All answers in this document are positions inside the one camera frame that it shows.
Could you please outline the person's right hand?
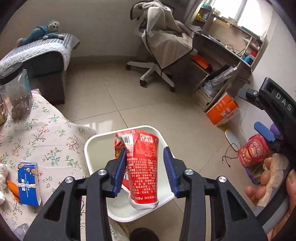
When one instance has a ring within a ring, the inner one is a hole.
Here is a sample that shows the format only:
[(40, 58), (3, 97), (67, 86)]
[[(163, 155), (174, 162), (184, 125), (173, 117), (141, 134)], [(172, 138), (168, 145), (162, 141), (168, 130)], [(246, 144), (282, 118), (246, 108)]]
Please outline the person's right hand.
[[(270, 166), (271, 163), (275, 161), (274, 157), (269, 157), (264, 160), (265, 170), (260, 177), (260, 185), (256, 188), (251, 186), (246, 187), (245, 193), (249, 199), (256, 206), (259, 200), (264, 197), (266, 193), (266, 185), (271, 178)], [(287, 222), (289, 216), (291, 215), (296, 201), (296, 174), (295, 170), (292, 169), (287, 176), (286, 187), (287, 193), (289, 195), (290, 207), (284, 217), (277, 223), (277, 225), (267, 234), (268, 240), (273, 240), (274, 237), (280, 232), (284, 224)]]

